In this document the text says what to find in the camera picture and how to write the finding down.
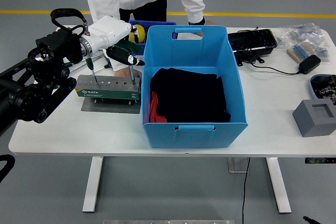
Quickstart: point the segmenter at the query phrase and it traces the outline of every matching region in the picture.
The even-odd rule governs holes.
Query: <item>black power adapter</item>
[[[299,73],[308,74],[319,66],[321,59],[316,55],[311,55],[299,65]]]

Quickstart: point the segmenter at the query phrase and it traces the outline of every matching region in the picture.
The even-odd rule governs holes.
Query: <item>table leg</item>
[[[88,185],[86,188],[83,212],[94,212],[96,207],[97,193],[99,187],[99,179],[103,158],[95,156],[92,157]]]
[[[267,157],[269,174],[273,184],[275,199],[277,201],[279,213],[292,212],[287,197],[285,183],[282,178],[279,162],[277,157]]]

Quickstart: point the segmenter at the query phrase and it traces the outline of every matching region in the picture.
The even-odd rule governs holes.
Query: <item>red cloth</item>
[[[156,113],[156,108],[158,107],[158,95],[154,91],[152,91],[152,101],[151,101],[151,109],[150,109],[150,122],[151,123],[166,123],[167,119],[164,116],[158,115]]]

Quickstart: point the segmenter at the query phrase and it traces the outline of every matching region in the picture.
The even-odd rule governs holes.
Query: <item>blue bin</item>
[[[148,33],[148,30],[151,26],[169,26],[169,25],[176,25],[175,22],[163,22],[163,21],[142,21],[142,20],[130,20],[129,23],[131,25],[141,25],[144,30],[145,34]],[[142,47],[142,51],[138,54],[133,54],[133,55],[143,55],[144,49],[146,46],[146,43],[137,43],[137,45]]]
[[[176,39],[203,32],[201,39]],[[242,85],[224,26],[153,26],[148,32],[142,72],[143,128],[152,148],[229,147],[247,127]],[[151,123],[150,82],[161,68],[221,76],[228,123]]]

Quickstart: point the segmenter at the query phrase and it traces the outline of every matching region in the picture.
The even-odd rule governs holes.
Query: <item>screwdriver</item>
[[[93,62],[92,62],[92,59],[91,59],[91,58],[88,58],[88,59],[85,59],[85,61],[86,61],[86,64],[88,65],[88,68],[92,71],[92,74],[93,74],[93,76],[94,76],[94,78],[95,78],[95,80],[96,80],[96,83],[98,84],[96,74],[95,74],[95,72],[94,72],[94,70],[93,70]]]

